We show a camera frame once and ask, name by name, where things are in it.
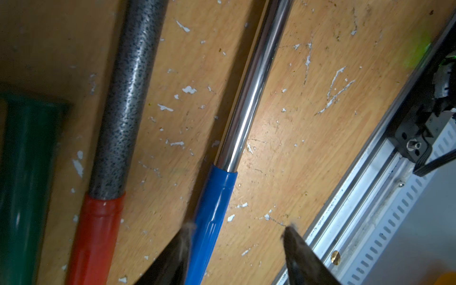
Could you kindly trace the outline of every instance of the metal pole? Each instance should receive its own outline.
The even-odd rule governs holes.
[[[227,125],[226,135],[215,160],[215,165],[227,172],[236,172],[238,168],[291,4],[292,0],[272,0],[269,3],[260,37],[254,47],[231,121]]]
[[[209,172],[195,215],[186,285],[199,285],[217,241],[237,177],[237,167],[263,93],[275,51],[293,0],[270,0],[257,30],[247,70],[238,89],[237,101],[227,124],[219,153]]]
[[[106,284],[167,0],[129,0],[67,285]]]

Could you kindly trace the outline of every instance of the gray speckled pole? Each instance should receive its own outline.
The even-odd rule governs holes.
[[[94,199],[125,192],[167,3],[128,1],[90,178]]]

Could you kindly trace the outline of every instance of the black cable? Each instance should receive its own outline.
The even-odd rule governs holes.
[[[440,166],[443,166],[443,165],[447,164],[448,162],[456,159],[456,149],[455,149],[455,150],[452,150],[452,151],[442,155],[439,158],[436,158],[435,160],[429,162],[428,164],[426,164],[427,159],[429,158],[430,154],[432,153],[432,146],[426,140],[426,138],[424,138],[424,136],[423,136],[423,139],[426,142],[427,149],[415,164],[415,168],[413,169],[413,174],[415,174],[416,176],[423,177],[426,174],[430,173],[431,171],[439,168]]]

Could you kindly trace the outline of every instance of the brass screw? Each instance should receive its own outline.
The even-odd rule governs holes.
[[[337,250],[334,250],[331,254],[331,263],[334,265],[339,265],[341,262],[341,255]]]

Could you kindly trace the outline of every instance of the metal screw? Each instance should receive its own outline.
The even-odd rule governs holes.
[[[419,150],[420,147],[421,147],[421,143],[419,141],[417,141],[416,139],[411,139],[407,142],[408,151]]]
[[[341,262],[341,255],[337,250],[334,250],[331,254],[331,263],[334,265],[339,265]]]

